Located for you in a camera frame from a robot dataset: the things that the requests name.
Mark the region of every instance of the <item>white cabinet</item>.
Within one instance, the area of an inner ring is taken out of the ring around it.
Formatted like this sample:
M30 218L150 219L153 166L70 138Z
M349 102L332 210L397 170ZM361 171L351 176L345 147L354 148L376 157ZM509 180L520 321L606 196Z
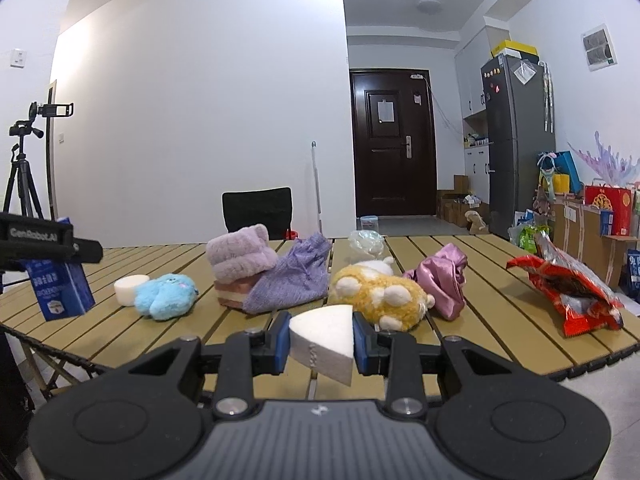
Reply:
M491 59L492 43L498 44L508 37L507 30L485 27L457 54L456 72L463 118L485 110L482 67Z
M456 74L460 89L460 109L464 118L472 114L471 88L469 86L468 51L463 49L456 56Z
M491 59L491 46L484 29L471 40L465 49L468 50L469 93L471 114L473 115L485 109L482 67Z
M470 191L489 203L489 146L475 146L465 150L465 174Z

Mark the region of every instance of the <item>light blue plush toy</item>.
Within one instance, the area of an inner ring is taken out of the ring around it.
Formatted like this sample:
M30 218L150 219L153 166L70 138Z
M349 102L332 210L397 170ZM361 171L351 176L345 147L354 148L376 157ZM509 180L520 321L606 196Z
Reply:
M165 274L136 287L134 306L143 316L157 321L186 314L198 297L198 289L189 276Z

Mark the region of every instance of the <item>wall socket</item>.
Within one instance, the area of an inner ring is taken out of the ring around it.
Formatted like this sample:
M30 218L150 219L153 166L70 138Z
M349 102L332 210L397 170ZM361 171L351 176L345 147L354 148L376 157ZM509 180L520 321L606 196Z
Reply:
M27 53L19 48L14 48L11 51L11 66L14 68L24 68L24 63L27 59Z

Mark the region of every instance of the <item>foam cheese wedge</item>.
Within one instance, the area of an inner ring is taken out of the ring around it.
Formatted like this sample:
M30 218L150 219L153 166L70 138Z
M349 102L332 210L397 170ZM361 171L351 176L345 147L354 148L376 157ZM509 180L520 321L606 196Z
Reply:
M289 355L300 364L351 386L353 307L329 305L308 310L289 322Z
M133 306L136 301L136 287L148 281L149 277L144 274L134 274L120 278L113 283L116 300L121 306Z

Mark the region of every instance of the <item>refrigerator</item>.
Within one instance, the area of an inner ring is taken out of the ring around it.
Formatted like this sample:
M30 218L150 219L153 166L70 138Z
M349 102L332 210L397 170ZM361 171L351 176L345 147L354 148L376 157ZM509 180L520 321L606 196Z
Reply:
M521 60L493 58L482 67L489 137L490 231L509 238L516 211L531 209L538 188L541 152L556 150L556 136L545 131L543 68L526 83L515 74Z

